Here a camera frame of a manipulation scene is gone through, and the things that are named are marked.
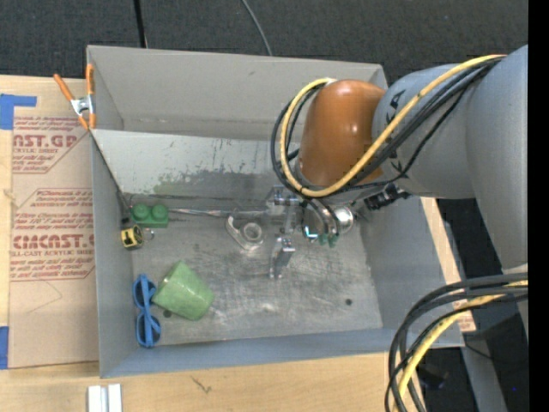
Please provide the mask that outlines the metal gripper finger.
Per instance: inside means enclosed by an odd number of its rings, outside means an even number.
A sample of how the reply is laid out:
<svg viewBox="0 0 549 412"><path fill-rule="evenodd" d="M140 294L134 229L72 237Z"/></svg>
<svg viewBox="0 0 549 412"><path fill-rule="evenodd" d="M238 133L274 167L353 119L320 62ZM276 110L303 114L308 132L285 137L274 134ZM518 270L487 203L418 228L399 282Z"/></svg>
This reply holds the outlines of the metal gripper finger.
<svg viewBox="0 0 549 412"><path fill-rule="evenodd" d="M278 237L274 243L274 248L271 252L269 263L269 277L278 279L282 275L282 271L288 266L296 248L293 245L293 240L289 236Z"/></svg>
<svg viewBox="0 0 549 412"><path fill-rule="evenodd" d="M273 187L268 194L267 213L271 221L278 227L280 234L293 232L294 220L299 199L285 187Z"/></svg>

